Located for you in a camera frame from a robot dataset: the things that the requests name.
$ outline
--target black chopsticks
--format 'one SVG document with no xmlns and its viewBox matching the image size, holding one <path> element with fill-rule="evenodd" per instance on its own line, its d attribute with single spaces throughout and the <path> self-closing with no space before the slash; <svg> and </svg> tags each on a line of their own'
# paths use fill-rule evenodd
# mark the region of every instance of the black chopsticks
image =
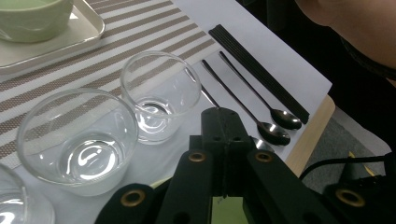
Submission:
<svg viewBox="0 0 396 224">
<path fill-rule="evenodd" d="M 306 124 L 309 113 L 283 88 L 279 82 L 222 26 L 209 31 L 227 51 L 235 57 L 260 83 L 270 91 L 291 113 Z"/>
</svg>

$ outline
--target black cable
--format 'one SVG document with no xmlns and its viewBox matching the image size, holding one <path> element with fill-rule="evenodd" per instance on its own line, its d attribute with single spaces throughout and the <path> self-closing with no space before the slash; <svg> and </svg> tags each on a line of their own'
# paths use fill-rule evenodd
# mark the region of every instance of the black cable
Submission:
<svg viewBox="0 0 396 224">
<path fill-rule="evenodd" d="M 384 161 L 385 156 L 376 156 L 376 157 L 362 157 L 362 158 L 342 158 L 342 159 L 329 159 L 325 161 L 318 161 L 306 168 L 303 173 L 300 175 L 300 180 L 303 180 L 309 172 L 313 171 L 314 169 L 318 168 L 319 166 L 323 165 L 330 165 L 330 164 L 339 164 L 339 163 L 361 163 L 361 162 L 378 162 Z"/>
</svg>

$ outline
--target table surface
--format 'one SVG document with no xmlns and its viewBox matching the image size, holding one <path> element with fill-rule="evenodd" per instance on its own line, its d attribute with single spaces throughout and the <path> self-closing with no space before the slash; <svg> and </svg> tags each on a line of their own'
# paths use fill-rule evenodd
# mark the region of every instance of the table surface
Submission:
<svg viewBox="0 0 396 224">
<path fill-rule="evenodd" d="M 290 132 L 291 142 L 289 145 L 285 147 L 273 146 L 276 154 L 298 175 L 303 170 L 334 111 L 332 99 L 327 95 L 332 84 L 236 1 L 175 0 L 173 3 L 205 32 L 217 24 L 222 24 L 310 113 L 310 120 L 301 130 Z M 235 94 L 242 96 L 243 102 L 259 120 L 271 120 L 268 110 L 222 62 L 216 52 L 206 55 L 205 59 Z M 192 66 L 199 74 L 203 85 L 221 106 L 230 108 L 239 114 L 248 134 L 259 137 L 254 121 L 218 83 L 214 82 L 199 64 L 199 60 L 196 60 Z M 242 74 L 246 74 L 247 80 L 265 96 L 272 107 L 286 109 L 236 60 L 231 58 L 231 61 Z M 200 134 L 200 114 L 211 106 L 206 98 L 202 97 L 198 106 L 191 112 L 189 120 L 182 125 L 172 141 L 164 143 L 161 147 L 139 145 L 127 175 L 118 188 L 130 183 L 151 184 L 171 176 L 180 155 L 188 149 L 189 138 L 186 134 Z M 108 193 L 94 197 L 79 197 L 36 180 L 21 166 L 15 168 L 15 171 L 22 177 L 26 185 L 38 189 L 49 198 L 55 209 L 56 223 L 60 224 L 93 223 L 101 208 L 117 190 L 113 189 Z"/>
</svg>

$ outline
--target wooden table edge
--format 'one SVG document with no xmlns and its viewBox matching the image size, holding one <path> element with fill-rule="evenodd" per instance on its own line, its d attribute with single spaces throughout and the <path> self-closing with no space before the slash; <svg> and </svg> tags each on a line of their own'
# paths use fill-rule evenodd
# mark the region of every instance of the wooden table edge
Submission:
<svg viewBox="0 0 396 224">
<path fill-rule="evenodd" d="M 334 110 L 334 101 L 329 95 L 326 95 L 317 112 L 306 125 L 300 139 L 286 158 L 285 163 L 297 176 L 303 172 Z"/>
</svg>

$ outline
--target spoon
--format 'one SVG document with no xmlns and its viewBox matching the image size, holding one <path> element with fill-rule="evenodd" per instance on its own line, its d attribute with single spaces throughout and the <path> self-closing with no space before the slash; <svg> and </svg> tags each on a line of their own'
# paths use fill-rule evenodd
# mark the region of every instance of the spoon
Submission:
<svg viewBox="0 0 396 224">
<path fill-rule="evenodd" d="M 275 152 L 274 149 L 271 148 L 270 145 L 268 145 L 266 142 L 252 136 L 250 137 L 253 139 L 254 145 L 258 150 L 267 150 L 267 151 Z"/>
<path fill-rule="evenodd" d="M 267 108 L 271 112 L 271 117 L 272 119 L 279 124 L 279 126 L 285 128 L 285 129 L 290 129 L 290 130 L 296 130 L 300 129 L 302 126 L 301 121 L 292 115 L 291 113 L 288 113 L 283 110 L 278 110 L 278 109 L 273 109 L 263 98 L 259 93 L 248 83 L 248 81 L 236 70 L 235 66 L 228 60 L 228 58 L 225 56 L 225 54 L 221 51 L 219 53 L 220 58 L 228 64 L 228 66 L 233 69 L 233 71 L 245 82 L 245 84 L 248 85 L 248 87 L 256 94 L 257 97 L 267 106 Z"/>
<path fill-rule="evenodd" d="M 210 93 L 205 89 L 203 85 L 201 85 L 201 93 L 207 98 L 207 100 L 212 104 L 215 108 L 220 108 L 220 105 L 216 102 L 216 100 L 210 95 Z M 262 141 L 261 139 L 258 139 L 256 137 L 250 136 L 251 139 L 253 139 L 254 145 L 258 150 L 268 150 L 271 152 L 275 152 L 273 148 L 271 148 L 270 145 L 268 145 L 266 142 Z"/>
<path fill-rule="evenodd" d="M 202 60 L 202 64 L 204 68 L 209 72 L 210 75 L 235 99 L 235 101 L 248 113 L 248 115 L 256 122 L 257 129 L 259 134 L 264 138 L 268 143 L 274 145 L 285 146 L 290 143 L 290 136 L 285 132 L 282 128 L 276 126 L 275 124 L 270 124 L 266 122 L 261 122 L 248 110 L 248 108 L 233 94 L 233 92 L 225 85 L 225 83 L 219 78 L 219 76 L 213 71 L 210 65 Z"/>
</svg>

